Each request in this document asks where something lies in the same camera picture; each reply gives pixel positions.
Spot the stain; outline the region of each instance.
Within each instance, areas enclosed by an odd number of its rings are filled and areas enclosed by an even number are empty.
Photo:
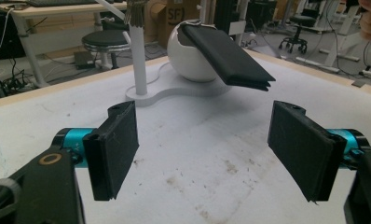
[[[226,166],[227,166],[227,172],[234,175],[238,172],[238,169],[234,164],[232,164],[230,161],[225,161]]]
[[[209,213],[208,213],[207,211],[205,211],[205,210],[200,211],[199,214],[200,214],[203,218],[205,218],[205,219],[208,219],[208,218],[209,218]]]
[[[176,177],[172,176],[171,178],[168,178],[166,179],[166,183],[168,183],[169,185],[174,185],[174,183],[176,182]]]
[[[144,161],[144,159],[134,160],[134,161],[133,161],[133,164],[135,164],[135,167],[137,168],[137,166],[138,166],[142,161]]]
[[[178,190],[180,193],[185,192],[185,189],[179,184],[175,176],[172,176],[166,179],[166,183],[170,185],[171,187],[173,187],[174,189]]]
[[[195,206],[195,210],[199,211],[202,208],[202,204]]]
[[[48,109],[48,107],[46,107],[45,105],[43,104],[37,104],[39,106],[41,106],[44,110],[46,110],[47,112],[50,112],[50,113],[54,113],[54,111],[52,111],[51,109]]]

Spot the white pole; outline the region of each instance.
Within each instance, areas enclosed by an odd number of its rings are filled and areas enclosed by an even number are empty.
[[[137,95],[147,94],[147,78],[145,75],[144,34],[142,27],[130,26],[131,50],[135,88]]]
[[[104,6],[105,8],[107,8],[107,10],[113,12],[120,19],[124,20],[124,18],[125,18],[124,13],[122,13],[116,7],[112,6],[110,3],[106,2],[105,0],[95,0],[95,1],[98,2],[99,4],[101,4],[102,6]]]
[[[208,10],[206,0],[200,0],[199,20],[203,24],[206,24],[206,10]]]

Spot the office chair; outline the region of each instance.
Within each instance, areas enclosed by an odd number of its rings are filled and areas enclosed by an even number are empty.
[[[312,27],[314,23],[316,23],[316,19],[309,16],[294,15],[293,17],[290,18],[290,21],[297,24],[296,33],[293,37],[285,37],[284,40],[279,45],[279,49],[282,49],[282,44],[286,43],[285,47],[288,49],[287,52],[292,53],[293,46],[300,45],[298,47],[298,50],[302,54],[305,54],[308,49],[308,41],[299,38],[299,35],[301,34],[303,26]]]

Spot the lab floor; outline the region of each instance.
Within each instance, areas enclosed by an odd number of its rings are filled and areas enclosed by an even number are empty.
[[[338,23],[333,24],[335,29],[339,26],[340,24]],[[350,30],[352,32],[357,32],[359,29],[357,24],[353,24]],[[253,49],[254,47],[273,49],[282,56],[283,60],[313,67],[315,69],[321,69],[314,65],[300,62],[295,58],[302,57],[316,63],[324,63],[327,54],[320,53],[319,49],[330,49],[337,43],[336,32],[323,32],[322,34],[317,34],[315,31],[303,30],[300,37],[309,42],[308,51],[305,54],[301,54],[297,50],[297,47],[294,47],[294,51],[288,53],[285,46],[283,46],[283,49],[278,49],[278,46],[285,37],[295,33],[295,27],[288,25],[284,31],[264,27],[256,32],[253,39],[250,38],[251,33],[246,33],[243,36],[243,46],[248,49]],[[338,59],[334,62],[333,66],[339,68],[340,72],[331,74],[333,76],[361,80],[365,84],[371,85],[371,75],[359,75],[360,71],[364,70],[368,65],[371,65],[371,43],[367,41],[359,43],[350,53],[352,56],[360,58],[360,61],[353,62],[345,59]],[[166,50],[158,44],[145,47],[145,58],[147,61],[166,55]],[[132,64],[131,51],[119,53],[117,55],[117,62],[120,67]],[[45,55],[41,55],[39,56],[39,64],[41,65],[45,80],[51,85],[81,77],[92,76],[103,71],[100,68],[77,70],[73,56],[51,59]],[[17,75],[17,78],[20,79],[21,82],[29,82],[29,78],[33,78],[31,68],[26,58],[0,60],[0,78],[2,80],[12,77],[12,71],[14,71],[14,74]],[[31,89],[30,86],[31,85],[28,85],[20,91],[28,91]]]

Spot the chair wheel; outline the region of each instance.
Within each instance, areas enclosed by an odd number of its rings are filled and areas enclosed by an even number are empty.
[[[307,52],[307,49],[308,49],[308,47],[307,47],[307,46],[304,46],[304,47],[302,48],[302,50],[301,50],[301,53],[302,53],[302,54],[305,54],[305,53]]]

